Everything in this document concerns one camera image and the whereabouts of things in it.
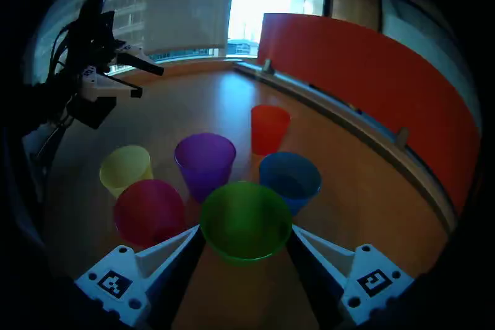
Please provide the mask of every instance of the screw hole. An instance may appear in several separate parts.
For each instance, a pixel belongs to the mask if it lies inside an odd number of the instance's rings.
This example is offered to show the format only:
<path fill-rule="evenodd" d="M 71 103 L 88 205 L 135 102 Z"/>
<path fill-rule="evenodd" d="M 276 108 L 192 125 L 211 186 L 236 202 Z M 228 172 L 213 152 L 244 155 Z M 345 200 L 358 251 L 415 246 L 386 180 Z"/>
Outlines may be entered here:
<path fill-rule="evenodd" d="M 361 304 L 361 299 L 359 299 L 358 297 L 352 297 L 349 299 L 347 304 L 351 308 L 356 308 L 357 306 L 359 306 Z"/>
<path fill-rule="evenodd" d="M 116 310 L 110 310 L 108 313 L 112 316 L 115 317 L 116 319 L 120 318 L 120 313 L 118 313 Z"/>
<path fill-rule="evenodd" d="M 141 302 L 138 299 L 131 299 L 129 300 L 129 307 L 131 307 L 133 310 L 138 310 L 141 308 Z"/>

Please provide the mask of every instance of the plastic cup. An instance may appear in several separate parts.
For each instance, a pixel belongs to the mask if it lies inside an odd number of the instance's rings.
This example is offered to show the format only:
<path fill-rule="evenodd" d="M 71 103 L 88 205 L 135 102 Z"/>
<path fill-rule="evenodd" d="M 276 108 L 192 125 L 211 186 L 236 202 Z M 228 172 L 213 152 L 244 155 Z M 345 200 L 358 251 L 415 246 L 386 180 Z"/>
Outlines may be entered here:
<path fill-rule="evenodd" d="M 209 132 L 191 135 L 175 148 L 175 161 L 191 196 L 199 203 L 228 182 L 235 158 L 231 141 Z"/>
<path fill-rule="evenodd" d="M 254 154 L 276 152 L 290 124 L 290 115 L 277 106 L 258 105 L 251 110 L 251 149 Z"/>
<path fill-rule="evenodd" d="M 321 188 L 321 175 L 311 161 L 290 152 L 266 156 L 259 165 L 259 183 L 277 192 L 296 215 Z"/>
<path fill-rule="evenodd" d="M 153 179 L 151 157 L 138 145 L 127 145 L 109 154 L 100 167 L 100 181 L 116 198 L 131 184 Z"/>
<path fill-rule="evenodd" d="M 113 215 L 122 238 L 145 248 L 186 229 L 181 196 L 161 180 L 142 180 L 128 187 Z"/>
<path fill-rule="evenodd" d="M 292 231 L 292 219 L 283 199 L 271 189 L 237 182 L 206 199 L 200 227 L 216 252 L 242 265 L 281 250 Z"/>

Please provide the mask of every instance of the red panel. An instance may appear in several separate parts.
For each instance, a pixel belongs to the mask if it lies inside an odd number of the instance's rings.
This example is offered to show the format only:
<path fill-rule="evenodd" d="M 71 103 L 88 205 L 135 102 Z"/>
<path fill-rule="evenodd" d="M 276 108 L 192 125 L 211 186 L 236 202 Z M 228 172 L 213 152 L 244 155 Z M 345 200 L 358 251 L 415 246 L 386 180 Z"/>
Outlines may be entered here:
<path fill-rule="evenodd" d="M 428 164 L 460 213 L 480 135 L 454 87 L 420 55 L 375 31 L 341 20 L 266 14 L 258 61 L 326 90 L 397 132 Z"/>

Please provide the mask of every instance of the pink cup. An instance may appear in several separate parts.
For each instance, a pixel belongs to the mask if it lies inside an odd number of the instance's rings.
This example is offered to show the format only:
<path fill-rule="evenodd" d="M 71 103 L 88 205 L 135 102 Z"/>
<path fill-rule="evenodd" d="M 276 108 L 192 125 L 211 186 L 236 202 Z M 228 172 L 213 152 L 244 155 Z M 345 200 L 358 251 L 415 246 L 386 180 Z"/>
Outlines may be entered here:
<path fill-rule="evenodd" d="M 128 187 L 115 204 L 114 220 L 123 239 L 145 248 L 186 229 L 181 196 L 161 180 L 142 180 Z"/>

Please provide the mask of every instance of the cup rim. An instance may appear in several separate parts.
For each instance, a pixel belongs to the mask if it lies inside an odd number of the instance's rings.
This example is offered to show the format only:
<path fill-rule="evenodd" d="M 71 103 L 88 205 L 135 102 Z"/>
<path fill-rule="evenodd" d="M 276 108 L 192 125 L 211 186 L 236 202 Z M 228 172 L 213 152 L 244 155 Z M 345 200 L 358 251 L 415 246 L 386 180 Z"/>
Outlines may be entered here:
<path fill-rule="evenodd" d="M 180 163 L 180 161 L 177 159 L 177 149 L 179 148 L 179 146 L 186 140 L 192 138 L 192 137 L 196 137 L 196 136 L 202 136 L 202 135 L 209 135 L 209 136 L 217 136 L 217 137 L 220 137 L 220 138 L 223 138 L 225 139 L 230 147 L 232 147 L 232 149 L 234 150 L 234 153 L 233 153 L 233 156 L 232 156 L 232 160 L 227 162 L 226 164 L 222 165 L 222 166 L 218 166 L 218 167 L 214 167 L 214 168 L 211 168 L 211 169 L 208 169 L 208 170 L 204 170 L 205 172 L 209 172 L 211 170 L 218 170 L 218 169 L 224 169 L 224 168 L 227 168 L 230 166 L 230 163 L 234 162 L 236 156 L 237 156 L 237 150 L 236 150 L 236 147 L 235 145 L 230 141 L 230 139 L 228 139 L 227 137 L 225 136 L 222 136 L 222 135 L 219 135 L 219 134 L 215 134 L 214 132 L 200 132 L 200 133 L 197 133 L 197 134 L 192 134 L 190 136 L 187 136 L 183 139 L 181 139 L 181 141 L 176 145 L 175 149 L 174 149 L 174 160 L 175 160 L 175 163 L 177 164 L 177 166 L 180 168 L 180 169 L 187 169 L 187 170 L 200 170 L 199 168 L 197 167 L 187 167 L 187 166 L 184 166 L 183 164 Z"/>
<path fill-rule="evenodd" d="M 286 116 L 286 123 L 290 123 L 290 121 L 292 121 L 292 116 L 290 115 L 290 113 L 285 109 L 285 108 L 282 108 L 278 105 L 273 105 L 273 104 L 258 104 L 254 107 L 251 108 L 251 115 L 252 115 L 252 112 L 256 109 L 256 108 L 271 108 L 273 110 L 277 110 L 279 112 L 283 112 Z"/>
<path fill-rule="evenodd" d="M 137 241 L 137 240 L 134 240 L 132 238 L 129 238 L 129 236 L 124 236 L 125 233 L 123 232 L 122 228 L 119 229 L 119 224 L 120 223 L 118 223 L 118 221 L 117 221 L 118 218 L 116 217 L 117 216 L 116 210 L 117 210 L 118 207 L 121 207 L 122 206 L 122 202 L 124 202 L 124 198 L 129 195 L 129 190 L 130 191 L 133 191 L 134 188 L 139 187 L 139 186 L 142 186 L 143 184 L 149 183 L 149 182 L 154 182 L 155 184 L 158 184 L 160 187 L 164 187 L 164 189 L 166 189 L 167 192 L 170 192 L 170 194 L 173 194 L 174 197 L 177 198 L 177 200 L 180 200 L 180 203 L 181 203 L 183 209 L 185 207 L 184 206 L 184 200 L 182 200 L 181 194 L 177 190 L 177 188 L 175 188 L 169 182 L 163 181 L 161 179 L 143 179 L 143 180 L 139 180 L 139 181 L 131 184 L 126 189 L 124 189 L 124 191 L 117 197 L 117 200 L 115 201 L 115 203 L 113 205 L 113 208 L 112 208 L 112 212 L 113 212 L 113 224 L 115 225 L 115 228 L 117 229 L 119 235 L 124 240 L 126 240 L 126 241 L 128 241 L 130 243 L 133 243 L 135 245 L 139 245 L 139 246 L 144 246 L 141 241 Z"/>
<path fill-rule="evenodd" d="M 123 145 L 122 147 L 118 147 L 117 149 L 115 149 L 111 153 L 109 153 L 107 156 L 105 156 L 105 158 L 103 159 L 103 161 L 100 164 L 99 176 L 100 176 L 100 181 L 101 181 L 101 183 L 103 184 L 104 187 L 106 187 L 106 188 L 112 188 L 112 189 L 126 189 L 127 188 L 126 186 L 117 186 L 117 187 L 115 187 L 115 186 L 109 185 L 108 182 L 106 181 L 105 177 L 102 174 L 103 173 L 102 172 L 102 169 L 103 169 L 103 164 L 107 161 L 107 159 L 110 156 L 114 155 L 116 152 L 119 152 L 120 150 L 124 150 L 124 149 L 131 148 L 131 147 L 142 149 L 147 154 L 148 165 L 144 167 L 143 173 L 146 171 L 147 167 L 150 166 L 150 164 L 151 164 L 151 155 L 150 155 L 150 152 L 145 147 L 143 147 L 142 145 L 128 144 L 128 145 Z"/>
<path fill-rule="evenodd" d="M 282 198 L 285 198 L 285 199 L 289 199 L 289 200 L 292 200 L 292 201 L 303 201 L 303 200 L 310 200 L 312 199 L 314 196 L 316 196 L 317 194 L 320 193 L 321 191 L 321 183 L 322 183 L 322 178 L 321 178 L 321 173 L 320 171 L 318 170 L 318 168 L 316 167 L 315 164 L 313 164 L 312 161 L 310 161 L 308 158 L 304 157 L 304 156 L 301 156 L 300 154 L 296 154 L 294 152 L 274 152 L 272 154 L 268 154 L 266 155 L 263 160 L 261 160 L 261 162 L 259 163 L 259 171 L 261 172 L 261 165 L 263 164 L 263 162 L 265 162 L 265 160 L 267 160 L 267 158 L 271 157 L 271 156 L 274 156 L 274 155 L 277 155 L 277 154 L 289 154 L 289 155 L 294 155 L 296 157 L 299 157 L 299 158 L 302 158 L 304 159 L 305 161 L 308 161 L 316 170 L 316 172 L 318 173 L 319 175 L 319 178 L 320 178 L 320 181 L 318 182 L 318 187 L 316 188 L 316 190 L 311 193 L 310 195 L 306 196 L 306 197 L 300 197 L 300 198 L 293 198 L 293 197 L 286 197 L 286 196 L 282 196 L 280 195 L 280 197 Z"/>
<path fill-rule="evenodd" d="M 274 190 L 268 188 L 268 187 L 265 187 L 265 186 L 262 186 L 260 184 L 257 184 L 257 183 L 254 183 L 254 182 L 251 182 L 251 181 L 235 181 L 235 182 L 231 182 L 231 183 L 227 183 L 226 185 L 222 186 L 222 187 L 219 187 L 217 188 L 215 191 L 213 191 L 212 193 L 210 193 L 210 195 L 207 197 L 207 199 L 213 194 L 215 193 L 216 191 L 218 191 L 219 189 L 222 189 L 223 187 L 225 186 L 228 186 L 228 185 L 232 185 L 232 184 L 239 184 L 239 183 L 247 183 L 247 184 L 250 184 L 250 185 L 255 185 L 255 186 L 258 186 L 258 187 L 263 187 L 267 190 L 269 190 L 270 192 L 273 192 L 274 194 L 276 194 L 278 197 L 282 198 L 279 194 L 277 194 Z M 204 226 L 204 223 L 203 223 L 203 219 L 204 219 L 204 208 L 202 207 L 202 210 L 201 210 L 201 217 L 200 217 L 200 221 L 199 221 L 199 227 L 201 229 L 201 232 L 203 233 L 203 236 L 206 240 L 206 242 L 208 243 L 209 246 L 211 246 L 211 248 L 216 251 L 218 254 L 220 254 L 222 257 L 224 257 L 225 259 L 227 260 L 231 260 L 231 261 L 237 261 L 239 263 L 249 263 L 249 262 L 256 262 L 258 260 L 261 260 L 261 259 L 265 259 L 265 258 L 268 258 L 269 256 L 272 256 L 272 255 L 275 255 L 277 254 L 280 250 L 283 249 L 283 247 L 287 244 L 287 241 L 290 237 L 290 234 L 292 233 L 292 225 L 293 223 L 291 222 L 291 225 L 290 225 L 290 228 L 288 230 L 288 233 L 287 233 L 287 236 L 284 237 L 283 239 L 283 243 L 279 244 L 271 253 L 269 254 L 266 254 L 264 256 L 259 256 L 259 257 L 256 257 L 256 258 L 241 258 L 239 256 L 232 256 L 232 255 L 229 255 L 227 254 L 225 251 L 223 251 L 222 249 L 220 249 L 219 247 L 216 246 L 216 244 L 214 244 L 210 237 L 208 236 L 208 233 L 206 233 L 206 231 L 204 230 L 203 226 Z M 289 211 L 289 208 L 287 207 L 287 211 L 289 212 L 289 216 L 290 216 L 290 220 L 292 220 L 292 215 Z"/>

